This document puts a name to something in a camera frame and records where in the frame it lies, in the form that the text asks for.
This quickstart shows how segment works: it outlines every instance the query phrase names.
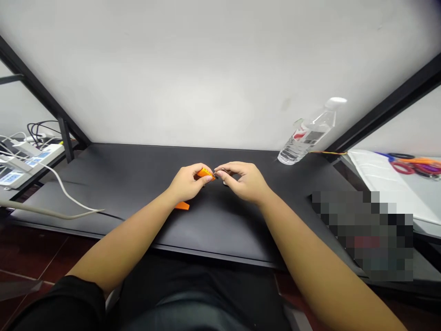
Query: power strip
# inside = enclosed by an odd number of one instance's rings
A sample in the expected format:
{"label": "power strip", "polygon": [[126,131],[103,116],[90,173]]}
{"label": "power strip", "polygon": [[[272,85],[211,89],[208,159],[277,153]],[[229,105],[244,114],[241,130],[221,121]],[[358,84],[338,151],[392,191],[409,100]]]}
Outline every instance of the power strip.
{"label": "power strip", "polygon": [[37,156],[31,157],[25,163],[32,167],[28,172],[11,171],[7,175],[0,178],[0,186],[5,189],[19,188],[26,181],[31,179],[37,172],[44,168],[40,162],[44,165],[51,163],[58,155],[64,152],[64,146],[60,144],[50,144],[45,147],[41,153]]}

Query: red floor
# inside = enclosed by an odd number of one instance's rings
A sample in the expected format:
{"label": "red floor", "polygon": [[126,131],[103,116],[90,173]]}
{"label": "red floor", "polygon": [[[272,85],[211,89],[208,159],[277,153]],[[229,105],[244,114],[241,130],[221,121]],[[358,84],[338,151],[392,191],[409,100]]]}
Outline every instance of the red floor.
{"label": "red floor", "polygon": [[[27,305],[48,292],[95,243],[94,239],[33,228],[0,229],[0,282],[44,281],[38,292],[0,301],[0,331],[5,331]],[[276,279],[279,293],[305,313],[314,331],[328,330],[315,317],[288,274],[276,274]],[[441,325],[438,315],[394,301],[384,302],[409,331],[438,330]]]}
{"label": "red floor", "polygon": [[43,280],[38,292],[0,301],[0,331],[48,292],[96,240],[23,227],[0,230],[0,282]]}

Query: scissors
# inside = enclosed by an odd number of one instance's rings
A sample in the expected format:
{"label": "scissors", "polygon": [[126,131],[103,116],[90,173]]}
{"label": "scissors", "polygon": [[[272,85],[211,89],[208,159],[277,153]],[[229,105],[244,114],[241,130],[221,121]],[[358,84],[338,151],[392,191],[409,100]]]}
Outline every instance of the scissors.
{"label": "scissors", "polygon": [[392,167],[398,173],[404,175],[416,173],[429,179],[441,179],[438,176],[441,174],[441,163],[436,160],[416,158],[413,155],[403,153],[376,153],[387,157]]}

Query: person's right hand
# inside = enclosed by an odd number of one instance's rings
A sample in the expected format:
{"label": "person's right hand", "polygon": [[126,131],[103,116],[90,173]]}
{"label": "person's right hand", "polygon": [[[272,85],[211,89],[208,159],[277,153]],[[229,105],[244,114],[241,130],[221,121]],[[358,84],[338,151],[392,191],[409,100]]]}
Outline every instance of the person's right hand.
{"label": "person's right hand", "polygon": [[[227,171],[239,174],[240,179],[235,180]],[[272,193],[259,169],[253,163],[229,162],[215,168],[215,172],[216,176],[222,178],[239,198],[246,201],[260,205]]]}

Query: bottle label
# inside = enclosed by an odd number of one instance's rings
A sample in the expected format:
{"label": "bottle label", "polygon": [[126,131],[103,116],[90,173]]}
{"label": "bottle label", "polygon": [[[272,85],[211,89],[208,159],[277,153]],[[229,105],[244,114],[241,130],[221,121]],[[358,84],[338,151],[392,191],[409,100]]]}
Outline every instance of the bottle label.
{"label": "bottle label", "polygon": [[300,143],[315,145],[324,135],[325,132],[312,131],[302,123],[294,132],[293,139]]}
{"label": "bottle label", "polygon": [[298,142],[302,142],[303,138],[308,134],[310,130],[302,123],[299,128],[294,132],[293,139]]}

